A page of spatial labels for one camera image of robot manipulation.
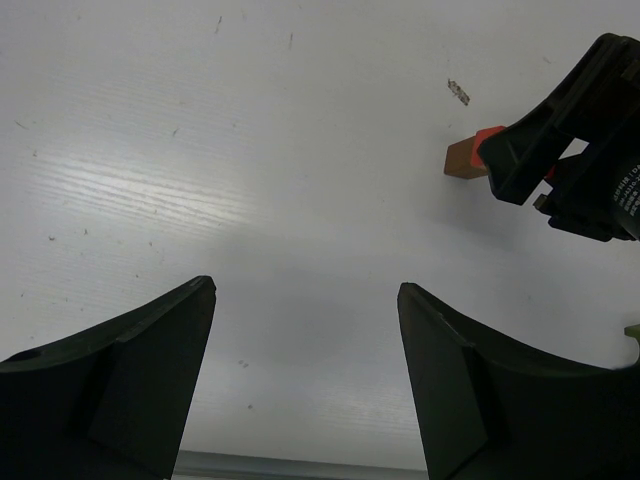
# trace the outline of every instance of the debris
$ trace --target debris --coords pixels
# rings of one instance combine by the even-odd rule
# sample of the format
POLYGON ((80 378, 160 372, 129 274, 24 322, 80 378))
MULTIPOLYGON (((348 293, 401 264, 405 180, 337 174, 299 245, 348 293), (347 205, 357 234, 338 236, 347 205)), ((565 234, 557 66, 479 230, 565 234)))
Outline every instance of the debris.
POLYGON ((471 97, 467 95, 467 92, 465 92, 457 82, 449 79, 449 81, 447 82, 447 86, 449 87, 449 90, 453 92, 453 95, 456 96, 458 100, 460 100, 464 104, 465 107, 469 105, 471 97))

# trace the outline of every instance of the white table surface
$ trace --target white table surface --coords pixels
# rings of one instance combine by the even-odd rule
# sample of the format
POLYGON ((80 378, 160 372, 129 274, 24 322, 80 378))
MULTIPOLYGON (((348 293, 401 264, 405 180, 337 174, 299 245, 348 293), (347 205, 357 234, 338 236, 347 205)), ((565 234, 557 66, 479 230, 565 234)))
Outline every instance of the white table surface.
POLYGON ((1 356, 209 274, 182 448, 414 469, 403 281, 543 350, 632 362, 638 245, 441 172, 638 18, 636 0, 5 0, 1 356))

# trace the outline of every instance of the small wooden block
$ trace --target small wooden block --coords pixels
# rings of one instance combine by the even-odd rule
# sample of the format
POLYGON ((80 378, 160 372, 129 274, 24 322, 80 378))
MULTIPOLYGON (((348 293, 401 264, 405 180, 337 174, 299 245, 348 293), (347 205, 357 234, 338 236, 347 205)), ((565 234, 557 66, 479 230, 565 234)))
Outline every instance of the small wooden block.
POLYGON ((444 162, 444 174, 466 179, 486 176, 489 172, 478 155, 478 147, 491 135, 504 129, 503 126, 485 128, 475 136, 449 146, 444 162))
POLYGON ((476 137, 467 138, 450 145, 447 149, 447 159, 444 162, 444 174, 458 178, 478 178, 487 175, 484 165, 472 165, 471 157, 476 137))

